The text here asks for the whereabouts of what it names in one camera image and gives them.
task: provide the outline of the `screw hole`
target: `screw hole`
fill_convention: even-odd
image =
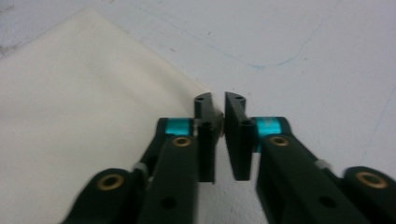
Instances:
[[[122,175],[105,175],[97,182],[97,188],[100,190],[112,190],[117,189],[124,182]]]
[[[164,209],[172,209],[176,207],[177,202],[173,197],[166,197],[161,200],[161,207]]]
[[[322,197],[319,197],[318,200],[323,206],[328,207],[328,208],[335,208],[337,206],[335,201],[329,197],[322,196]]]
[[[360,172],[356,174],[356,177],[361,183],[374,189],[385,189],[388,187],[388,182],[379,175],[369,172]]]
[[[272,138],[270,138],[270,141],[272,144],[280,146],[280,147],[284,147],[289,144],[288,139],[283,138],[283,137],[272,137]]]
[[[175,138],[172,142],[177,147],[187,147],[191,144],[191,140],[186,137]]]

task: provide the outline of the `black plastic part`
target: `black plastic part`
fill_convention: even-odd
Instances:
[[[187,146],[178,147],[175,141]],[[194,137],[181,135],[166,140],[138,224],[194,223],[198,187],[197,156],[198,146]]]
[[[99,183],[106,176],[120,176],[120,185],[114,189],[101,189]],[[103,185],[111,186],[114,177]],[[140,171],[128,173],[108,169],[96,175],[79,194],[63,224],[121,224],[134,223],[144,200],[145,180]]]
[[[152,139],[151,143],[148,146],[148,149],[146,150],[145,154],[142,156],[142,159],[140,159],[140,162],[143,162],[147,165],[148,167],[148,174],[150,176],[153,175],[155,165],[157,163],[157,160],[160,156],[161,150],[163,148],[163,143],[165,142],[166,139],[166,123],[168,119],[162,118],[158,119],[157,122],[157,129],[154,135],[154,138]]]
[[[262,145],[257,192],[270,224],[370,223],[296,138],[270,134]]]
[[[226,92],[224,133],[236,180],[250,179],[251,157],[258,138],[256,122],[246,116],[245,106],[245,97]]]
[[[223,116],[213,106],[210,92],[194,99],[199,142],[199,181],[215,182],[216,144],[222,129]]]
[[[345,171],[342,188],[373,223],[396,223],[396,182],[367,167]]]

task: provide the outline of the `white fabric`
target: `white fabric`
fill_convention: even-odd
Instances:
[[[205,89],[93,10],[0,61],[0,223],[59,223],[96,173],[131,170],[159,117]]]

